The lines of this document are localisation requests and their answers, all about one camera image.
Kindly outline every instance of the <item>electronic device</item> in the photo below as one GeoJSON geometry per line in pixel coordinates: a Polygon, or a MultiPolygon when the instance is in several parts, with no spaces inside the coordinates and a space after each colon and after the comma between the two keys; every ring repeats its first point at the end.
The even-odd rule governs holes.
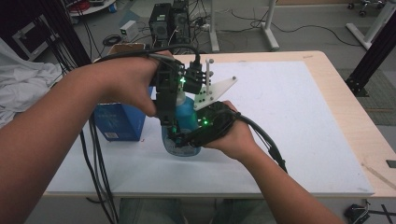
{"type": "Polygon", "coordinates": [[[189,18],[189,1],[175,0],[172,6],[172,18],[176,29],[176,43],[190,44],[190,18],[189,18]]]}
{"type": "Polygon", "coordinates": [[[120,28],[122,39],[126,42],[132,42],[139,35],[136,21],[128,21],[120,28]]]}
{"type": "Polygon", "coordinates": [[[155,48],[167,47],[175,40],[171,10],[172,5],[170,3],[155,4],[152,9],[148,25],[155,48]]]}

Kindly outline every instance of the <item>white plastic part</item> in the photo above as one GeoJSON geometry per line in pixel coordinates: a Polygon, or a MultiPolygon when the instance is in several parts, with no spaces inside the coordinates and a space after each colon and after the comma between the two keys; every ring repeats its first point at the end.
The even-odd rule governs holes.
{"type": "Polygon", "coordinates": [[[378,31],[381,29],[382,25],[386,23],[390,16],[393,15],[396,10],[396,1],[390,0],[388,1],[384,8],[381,9],[378,17],[375,19],[375,22],[372,24],[370,29],[367,31],[366,35],[364,35],[358,27],[356,27],[353,23],[347,23],[346,28],[361,42],[361,44],[368,50],[372,46],[372,41],[378,31]]]}
{"type": "Polygon", "coordinates": [[[231,88],[237,81],[236,77],[230,77],[210,86],[210,92],[206,94],[206,87],[202,87],[199,94],[195,95],[194,110],[199,110],[207,105],[215,103],[224,92],[231,88]]]}
{"type": "Polygon", "coordinates": [[[214,62],[214,60],[206,59],[205,62],[206,62],[206,95],[208,95],[210,92],[210,85],[209,85],[210,77],[211,77],[211,75],[213,75],[210,72],[210,64],[212,64],[214,62]]]}

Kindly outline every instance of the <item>black cable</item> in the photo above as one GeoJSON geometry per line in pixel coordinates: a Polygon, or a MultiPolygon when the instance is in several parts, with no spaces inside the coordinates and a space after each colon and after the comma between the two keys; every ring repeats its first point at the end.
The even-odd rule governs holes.
{"type": "Polygon", "coordinates": [[[147,37],[149,37],[149,36],[151,36],[151,35],[145,35],[145,36],[139,37],[139,38],[137,38],[137,39],[133,39],[131,42],[136,42],[136,41],[138,41],[138,40],[147,38],[147,37]]]}
{"type": "Polygon", "coordinates": [[[95,178],[95,174],[93,173],[93,169],[92,169],[92,166],[91,166],[90,158],[88,157],[87,146],[85,145],[85,137],[84,137],[84,132],[83,131],[81,131],[79,133],[79,138],[81,140],[81,145],[82,145],[82,151],[83,151],[83,154],[84,154],[84,159],[85,159],[85,162],[88,165],[88,169],[90,170],[92,181],[93,181],[93,185],[95,186],[95,190],[96,190],[96,194],[98,196],[99,202],[100,202],[100,204],[102,206],[102,209],[105,211],[105,214],[106,214],[106,217],[107,217],[108,221],[110,223],[114,224],[114,221],[110,217],[110,214],[108,213],[108,211],[107,211],[107,209],[105,207],[105,203],[104,203],[104,201],[102,199],[102,195],[101,195],[101,193],[99,191],[97,180],[95,178]]]}
{"type": "Polygon", "coordinates": [[[294,30],[285,31],[285,30],[282,30],[281,28],[279,28],[279,27],[278,27],[277,25],[275,25],[274,23],[271,23],[271,24],[274,25],[279,31],[284,32],[284,33],[293,33],[293,32],[296,32],[296,31],[298,31],[298,30],[301,30],[301,29],[307,28],[307,27],[315,27],[315,28],[325,29],[325,30],[327,30],[327,31],[332,32],[332,34],[333,34],[341,43],[344,43],[344,44],[346,44],[346,45],[353,46],[353,47],[361,47],[361,45],[354,45],[354,44],[349,44],[349,43],[345,42],[345,41],[342,40],[333,30],[331,30],[331,29],[329,29],[329,28],[327,28],[327,27],[324,27],[324,26],[318,26],[318,25],[304,25],[304,26],[300,26],[300,27],[298,27],[298,28],[296,28],[296,29],[294,29],[294,30]]]}
{"type": "Polygon", "coordinates": [[[90,203],[105,203],[105,202],[107,202],[107,200],[103,200],[103,201],[96,201],[96,200],[94,200],[94,199],[90,199],[90,198],[85,198],[88,202],[90,202],[90,203]]]}
{"type": "Polygon", "coordinates": [[[116,58],[148,56],[151,53],[156,53],[159,51],[165,51],[165,50],[169,50],[169,49],[191,49],[195,54],[194,64],[200,64],[201,55],[199,54],[199,51],[196,48],[194,48],[193,46],[187,45],[187,44],[171,45],[171,46],[158,48],[158,49],[141,49],[141,50],[114,53],[114,54],[110,54],[110,55],[107,55],[107,56],[101,58],[100,60],[97,61],[97,63],[104,62],[107,60],[116,59],[116,58]]]}
{"type": "Polygon", "coordinates": [[[96,144],[97,156],[98,156],[98,161],[99,161],[99,168],[100,168],[100,171],[101,171],[102,180],[104,182],[104,187],[105,187],[105,190],[106,190],[107,198],[109,200],[111,209],[113,210],[113,212],[115,214],[115,217],[116,217],[116,221],[118,223],[119,222],[119,217],[117,215],[117,209],[116,209],[116,206],[114,204],[113,194],[111,192],[111,189],[110,189],[110,186],[109,186],[109,183],[108,183],[105,162],[103,160],[102,149],[100,147],[98,134],[97,134],[97,131],[96,131],[96,128],[95,128],[96,124],[95,124],[95,118],[94,118],[94,114],[93,113],[91,114],[91,117],[90,117],[90,123],[91,123],[91,126],[93,127],[93,136],[95,138],[94,142],[96,144]]]}
{"type": "Polygon", "coordinates": [[[207,12],[206,12],[206,9],[205,9],[205,6],[204,6],[204,2],[202,0],[201,0],[201,5],[202,5],[202,8],[203,8],[203,10],[205,12],[205,17],[207,17],[207,12]]]}
{"type": "Polygon", "coordinates": [[[94,168],[94,174],[95,174],[95,178],[97,180],[97,184],[98,184],[98,188],[100,190],[100,192],[105,196],[105,199],[103,200],[104,203],[107,203],[111,212],[111,216],[113,218],[113,220],[115,219],[115,214],[114,211],[110,205],[110,201],[108,200],[108,195],[106,193],[106,191],[102,188],[102,184],[99,181],[99,174],[98,174],[98,156],[97,156],[97,147],[96,147],[96,142],[95,142],[95,136],[94,136],[94,131],[93,129],[95,129],[96,127],[92,126],[92,123],[89,121],[89,126],[90,126],[90,133],[91,133],[91,140],[92,140],[92,146],[93,146],[93,168],[94,168]]]}
{"type": "Polygon", "coordinates": [[[192,12],[197,8],[198,4],[199,4],[199,0],[196,1],[196,4],[195,4],[194,8],[192,9],[192,11],[189,14],[189,17],[192,14],[192,12]]]}
{"type": "Polygon", "coordinates": [[[280,155],[279,149],[277,148],[277,146],[276,146],[275,142],[272,140],[272,138],[258,124],[256,124],[253,120],[241,115],[240,113],[235,113],[235,117],[237,119],[239,119],[239,120],[244,121],[253,130],[257,131],[262,136],[262,138],[270,146],[268,152],[271,155],[271,157],[277,162],[277,164],[280,166],[280,168],[282,168],[282,170],[284,170],[287,173],[288,170],[286,169],[285,161],[282,159],[282,156],[280,155]]]}
{"type": "Polygon", "coordinates": [[[195,27],[194,28],[194,37],[192,38],[192,43],[194,42],[194,39],[195,39],[195,41],[197,42],[197,49],[199,48],[199,41],[198,41],[198,34],[197,34],[197,30],[198,30],[198,34],[200,34],[201,33],[201,28],[197,28],[197,27],[195,27]]]}
{"type": "Polygon", "coordinates": [[[279,149],[277,148],[274,140],[272,140],[272,138],[257,124],[255,123],[253,120],[241,115],[241,113],[239,112],[235,112],[231,109],[227,109],[227,110],[221,110],[218,111],[218,113],[229,113],[231,115],[233,115],[236,119],[239,119],[243,122],[245,122],[246,124],[248,124],[256,133],[259,134],[260,139],[264,142],[265,146],[268,148],[268,152],[270,154],[270,156],[274,159],[274,161],[277,162],[277,164],[279,165],[280,168],[282,168],[282,170],[284,170],[286,173],[288,172],[288,170],[286,169],[286,165],[285,165],[285,161],[282,159],[282,156],[280,155],[279,149]]]}
{"type": "Polygon", "coordinates": [[[90,29],[90,27],[88,26],[88,23],[85,21],[85,19],[84,19],[84,17],[83,17],[83,15],[84,15],[83,12],[80,11],[80,12],[78,13],[78,15],[79,15],[79,14],[80,14],[82,23],[84,24],[84,27],[85,27],[85,29],[86,29],[86,31],[87,31],[88,39],[90,40],[91,53],[92,53],[92,44],[91,44],[91,40],[92,40],[92,43],[93,43],[93,45],[94,45],[95,48],[96,48],[96,51],[99,53],[99,57],[102,57],[101,52],[99,51],[98,47],[96,46],[96,42],[95,42],[95,40],[93,39],[93,35],[92,35],[92,32],[91,32],[91,29],[90,29]]]}
{"type": "Polygon", "coordinates": [[[103,48],[100,51],[99,56],[101,57],[103,51],[105,50],[105,47],[111,47],[111,46],[113,46],[115,44],[118,44],[118,43],[121,42],[121,40],[122,40],[122,38],[121,38],[120,35],[108,35],[108,36],[106,36],[105,39],[103,39],[103,41],[102,41],[103,48]]]}
{"type": "MultiPolygon", "coordinates": [[[[233,11],[231,11],[231,14],[232,14],[234,17],[238,18],[238,19],[247,20],[247,21],[252,21],[252,22],[250,23],[250,26],[251,26],[251,27],[250,27],[250,28],[247,28],[247,29],[239,30],[239,31],[233,31],[233,30],[221,30],[221,31],[223,31],[223,32],[236,32],[236,33],[237,33],[237,32],[243,32],[243,31],[246,31],[246,30],[251,30],[251,29],[253,29],[253,28],[259,28],[258,25],[257,25],[257,26],[253,26],[252,23],[253,23],[253,22],[264,22],[265,20],[264,20],[263,18],[265,17],[265,15],[267,14],[267,12],[264,14],[264,16],[262,17],[261,20],[257,20],[257,19],[244,18],[244,17],[237,16],[237,15],[235,15],[235,14],[233,13],[233,11]]],[[[361,45],[354,45],[354,44],[349,44],[349,43],[347,43],[346,41],[342,40],[333,30],[331,30],[331,29],[329,29],[329,28],[327,28],[327,27],[324,27],[324,26],[318,26],[318,25],[304,25],[304,26],[300,26],[300,27],[298,27],[298,28],[296,28],[296,29],[294,29],[294,30],[286,31],[286,30],[283,30],[283,29],[279,28],[279,27],[278,27],[277,25],[275,25],[273,22],[272,22],[271,24],[274,25],[274,26],[276,27],[276,29],[278,29],[279,31],[284,32],[284,33],[293,33],[293,32],[296,32],[296,31],[298,31],[298,30],[300,30],[300,29],[307,28],[307,27],[315,27],[315,28],[325,29],[325,30],[327,30],[327,31],[332,32],[332,34],[333,34],[341,43],[346,44],[346,45],[349,45],[349,46],[353,46],[353,47],[361,47],[361,45]]]]}

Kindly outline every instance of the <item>white sheet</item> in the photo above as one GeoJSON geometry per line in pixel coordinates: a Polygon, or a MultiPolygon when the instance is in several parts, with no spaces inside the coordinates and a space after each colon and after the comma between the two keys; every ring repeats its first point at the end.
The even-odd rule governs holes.
{"type": "MultiPolygon", "coordinates": [[[[373,194],[361,166],[303,62],[214,63],[213,81],[238,81],[220,100],[258,123],[275,141],[289,174],[315,196],[373,194]]],[[[87,145],[92,153],[88,129],[87,145]]],[[[248,171],[215,149],[172,156],[160,122],[147,118],[140,142],[107,142],[100,134],[110,186],[116,195],[260,197],[248,171]]],[[[257,142],[266,151],[260,139],[257,142]]],[[[48,187],[49,193],[94,192],[78,139],[48,187]]]]}

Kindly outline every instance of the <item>left hand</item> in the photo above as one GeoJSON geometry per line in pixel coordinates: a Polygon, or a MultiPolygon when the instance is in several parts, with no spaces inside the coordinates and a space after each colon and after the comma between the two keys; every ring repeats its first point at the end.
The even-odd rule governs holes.
{"type": "MultiPolygon", "coordinates": [[[[159,52],[172,56],[169,51],[159,52]]],[[[149,96],[149,83],[159,62],[145,57],[119,58],[89,65],[95,70],[105,94],[102,102],[119,102],[138,107],[148,116],[154,116],[156,108],[149,96]]]]}

